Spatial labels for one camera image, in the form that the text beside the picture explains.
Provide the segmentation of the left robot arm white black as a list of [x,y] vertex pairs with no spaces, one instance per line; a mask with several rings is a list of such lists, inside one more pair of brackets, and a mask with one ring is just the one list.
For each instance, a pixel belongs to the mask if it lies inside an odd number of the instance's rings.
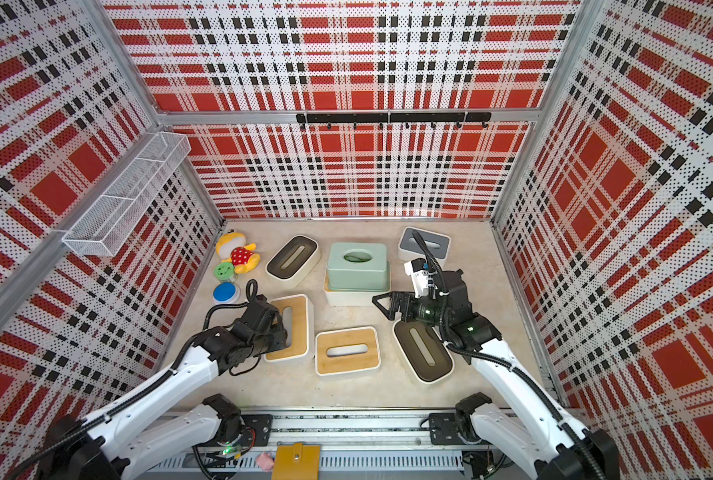
[[190,447],[226,442],[238,447],[250,427],[242,410],[214,394],[190,412],[160,426],[154,421],[182,398],[250,358],[284,349],[288,332],[282,312],[248,282],[242,315],[228,326],[204,325],[190,336],[176,359],[128,394],[83,418],[54,422],[44,447],[8,476],[34,472],[38,479],[134,479],[162,460]]

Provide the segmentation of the large white box bamboo lid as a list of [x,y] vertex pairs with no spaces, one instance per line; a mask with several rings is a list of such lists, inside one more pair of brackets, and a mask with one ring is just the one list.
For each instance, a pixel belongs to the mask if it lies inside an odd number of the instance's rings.
[[378,290],[333,290],[330,278],[324,279],[324,295],[332,307],[369,307],[374,296],[390,292],[391,287]]

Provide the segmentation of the mint green tissue box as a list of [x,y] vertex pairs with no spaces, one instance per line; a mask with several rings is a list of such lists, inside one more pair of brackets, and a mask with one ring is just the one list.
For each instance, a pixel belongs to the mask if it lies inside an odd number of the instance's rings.
[[386,291],[390,286],[387,248],[381,243],[336,242],[330,247],[328,288],[334,291]]

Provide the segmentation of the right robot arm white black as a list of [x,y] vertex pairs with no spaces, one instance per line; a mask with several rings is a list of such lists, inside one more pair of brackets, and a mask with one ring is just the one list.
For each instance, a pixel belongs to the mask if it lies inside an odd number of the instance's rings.
[[474,310],[461,271],[410,277],[412,291],[376,295],[373,305],[390,321],[437,329],[447,351],[487,380],[513,413],[507,417],[482,396],[470,395],[456,406],[462,438],[493,445],[532,479],[620,478],[611,436],[574,417],[523,368],[494,324]]

